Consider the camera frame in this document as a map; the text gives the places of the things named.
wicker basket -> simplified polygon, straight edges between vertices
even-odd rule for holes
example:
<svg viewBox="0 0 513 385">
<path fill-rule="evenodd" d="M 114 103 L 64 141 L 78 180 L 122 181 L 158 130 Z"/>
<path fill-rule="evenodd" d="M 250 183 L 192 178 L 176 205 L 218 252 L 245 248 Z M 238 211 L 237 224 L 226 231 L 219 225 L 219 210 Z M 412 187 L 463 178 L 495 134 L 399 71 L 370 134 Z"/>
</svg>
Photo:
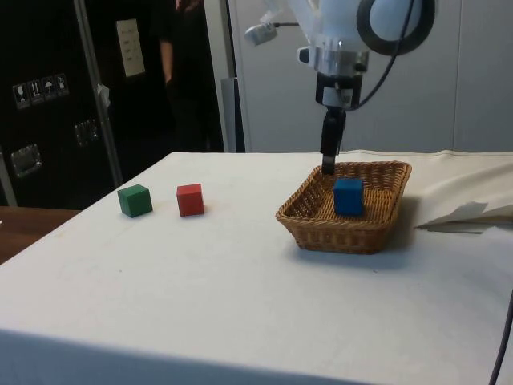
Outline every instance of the wicker basket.
<svg viewBox="0 0 513 385">
<path fill-rule="evenodd" d="M 306 182 L 280 208 L 277 220 L 302 249 L 374 254 L 386 244 L 398 219 L 399 205 L 411 166 L 402 162 L 340 163 L 334 176 L 315 168 Z M 338 178 L 364 181 L 365 214 L 341 217 L 335 213 L 333 186 Z"/>
</svg>

power cord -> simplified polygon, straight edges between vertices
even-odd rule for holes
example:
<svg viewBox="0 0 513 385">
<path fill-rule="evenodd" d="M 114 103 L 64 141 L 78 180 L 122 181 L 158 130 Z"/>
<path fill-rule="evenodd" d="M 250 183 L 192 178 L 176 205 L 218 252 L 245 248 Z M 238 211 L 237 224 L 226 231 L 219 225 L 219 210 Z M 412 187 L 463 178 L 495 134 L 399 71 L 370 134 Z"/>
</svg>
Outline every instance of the power cord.
<svg viewBox="0 0 513 385">
<path fill-rule="evenodd" d="M 504 355 L 506 355 L 507 344 L 510 340 L 511 324 L 513 324 L 513 292 L 511 292 L 510 305 L 507 309 L 503 339 L 500 343 L 499 354 L 495 360 L 494 371 L 491 374 L 489 385 L 495 385 L 497 383 L 497 379 L 499 378 L 500 369 L 503 366 Z"/>
<path fill-rule="evenodd" d="M 379 79 L 379 81 L 374 86 L 373 90 L 357 105 L 354 107 L 348 107 L 345 110 L 346 111 L 356 111 L 365 106 L 373 97 L 376 95 L 376 93 L 379 91 L 379 89 L 382 87 L 383 83 L 386 81 L 386 78 L 388 78 L 388 75 L 390 71 L 392 71 L 392 67 L 395 64 L 395 61 L 397 60 L 399 56 L 399 52 L 401 51 L 401 45 L 404 41 L 404 38 L 406 37 L 406 31 L 408 30 L 408 26 L 410 25 L 411 20 L 411 14 L 414 9 L 415 0 L 410 0 L 410 7 L 408 8 L 408 13 L 406 14 L 406 20 L 404 22 L 404 26 L 402 26 L 400 38 L 398 40 L 397 45 L 395 46 L 394 53 L 392 54 L 392 57 L 390 58 L 390 61 L 388 65 L 386 66 L 385 71 L 383 72 L 382 77 Z"/>
</svg>

metal pole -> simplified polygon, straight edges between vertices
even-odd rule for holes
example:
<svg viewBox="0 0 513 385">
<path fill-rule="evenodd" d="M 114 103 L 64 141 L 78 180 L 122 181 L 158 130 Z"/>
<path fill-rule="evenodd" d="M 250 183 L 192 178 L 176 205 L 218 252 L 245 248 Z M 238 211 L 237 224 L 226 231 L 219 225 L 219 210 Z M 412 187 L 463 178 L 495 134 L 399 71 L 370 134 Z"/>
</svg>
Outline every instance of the metal pole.
<svg viewBox="0 0 513 385">
<path fill-rule="evenodd" d="M 9 206 L 18 206 L 16 196 L 14 195 L 13 185 L 10 183 L 9 173 L 7 172 L 6 160 L 3 157 L 2 147 L 0 147 L 0 185 L 6 194 L 7 204 Z"/>
<path fill-rule="evenodd" d="M 98 62 L 96 60 L 95 47 L 91 36 L 91 28 L 87 19 L 86 4 L 84 0 L 74 0 L 73 3 L 75 5 L 77 21 L 79 22 L 80 38 L 82 40 L 83 52 L 86 56 L 89 78 L 95 95 L 96 110 L 98 112 L 103 140 L 105 142 L 107 156 L 111 166 L 112 179 L 114 180 L 114 185 L 117 188 L 123 184 L 123 175 L 121 174 L 121 167 L 119 166 L 118 153 L 116 151 L 109 114 L 96 91 L 98 85 L 101 84 L 101 78 L 99 75 Z"/>
</svg>

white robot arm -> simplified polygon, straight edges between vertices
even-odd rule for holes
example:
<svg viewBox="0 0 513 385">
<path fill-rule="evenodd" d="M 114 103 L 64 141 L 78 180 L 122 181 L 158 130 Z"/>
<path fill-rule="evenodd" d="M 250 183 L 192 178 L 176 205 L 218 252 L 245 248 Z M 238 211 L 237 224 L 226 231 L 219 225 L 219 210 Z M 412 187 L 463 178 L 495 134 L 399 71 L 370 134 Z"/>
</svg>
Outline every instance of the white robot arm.
<svg viewBox="0 0 513 385">
<path fill-rule="evenodd" d="M 277 36 L 271 21 L 292 9 L 309 41 L 298 59 L 317 73 L 316 101 L 328 108 L 321 142 L 323 172 L 333 174 L 347 111 L 365 105 L 383 84 L 399 55 L 418 48 L 429 36 L 438 0 L 264 0 L 269 12 L 246 38 L 255 45 Z M 361 99 L 369 52 L 391 57 L 382 79 Z"/>
</svg>

black cabinet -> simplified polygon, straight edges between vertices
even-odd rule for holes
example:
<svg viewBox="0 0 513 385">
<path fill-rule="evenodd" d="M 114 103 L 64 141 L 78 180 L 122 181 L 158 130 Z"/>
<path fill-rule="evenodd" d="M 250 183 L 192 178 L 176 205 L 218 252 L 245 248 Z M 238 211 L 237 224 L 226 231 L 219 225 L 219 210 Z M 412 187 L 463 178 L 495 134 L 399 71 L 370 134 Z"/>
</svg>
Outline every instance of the black cabinet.
<svg viewBox="0 0 513 385">
<path fill-rule="evenodd" d="M 0 2 L 0 14 L 0 146 L 14 195 L 83 209 L 114 184 L 73 0 Z"/>
</svg>

